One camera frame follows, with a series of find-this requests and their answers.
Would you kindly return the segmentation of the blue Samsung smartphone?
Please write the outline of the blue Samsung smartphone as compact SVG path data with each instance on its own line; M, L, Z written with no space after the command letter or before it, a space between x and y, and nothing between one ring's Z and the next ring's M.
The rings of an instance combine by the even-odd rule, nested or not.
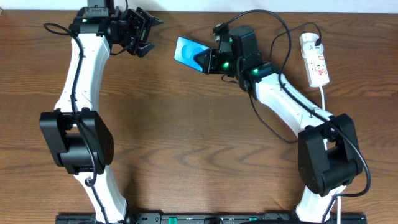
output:
M207 49L209 49L209 47L180 36L177 39L174 60L202 72L203 68L196 63L194 56L206 51Z

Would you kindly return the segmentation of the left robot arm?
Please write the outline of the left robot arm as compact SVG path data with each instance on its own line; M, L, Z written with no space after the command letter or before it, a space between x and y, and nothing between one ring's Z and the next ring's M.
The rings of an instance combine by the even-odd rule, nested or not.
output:
M120 45L121 52L144 57L154 48L149 32L161 23L142 8L120 9L113 1L88 1L68 27L44 24L48 32L71 39L72 57L62 94L52 111L40 115L40 129L54 163L79 181L95 210L89 215L58 215L57 223L137 221L111 169L114 139L98 103L112 47Z

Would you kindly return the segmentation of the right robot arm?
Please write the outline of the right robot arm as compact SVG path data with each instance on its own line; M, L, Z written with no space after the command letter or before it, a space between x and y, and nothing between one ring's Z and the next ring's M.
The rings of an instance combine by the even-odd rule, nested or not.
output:
M297 91L282 71L262 59L254 29L240 26L230 29L219 24L213 29L217 49L195 46L190 60L205 74L232 77L234 83L270 108L297 137L298 171L305 184L295 209L300 222L325 223L341 197L359 197L345 188L361 173L369 174L360 153L353 120L338 116L312 103Z

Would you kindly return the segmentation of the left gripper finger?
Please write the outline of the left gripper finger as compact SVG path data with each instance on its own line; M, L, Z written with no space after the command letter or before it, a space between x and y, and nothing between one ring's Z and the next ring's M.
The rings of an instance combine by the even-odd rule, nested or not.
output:
M146 10L141 7L137 7L136 11L146 20L148 26L157 26L163 24L163 20L158 17L149 14Z
M155 47L155 44L153 43L140 43L137 46L136 49L136 55L140 58L144 57L145 55L147 55L153 48Z

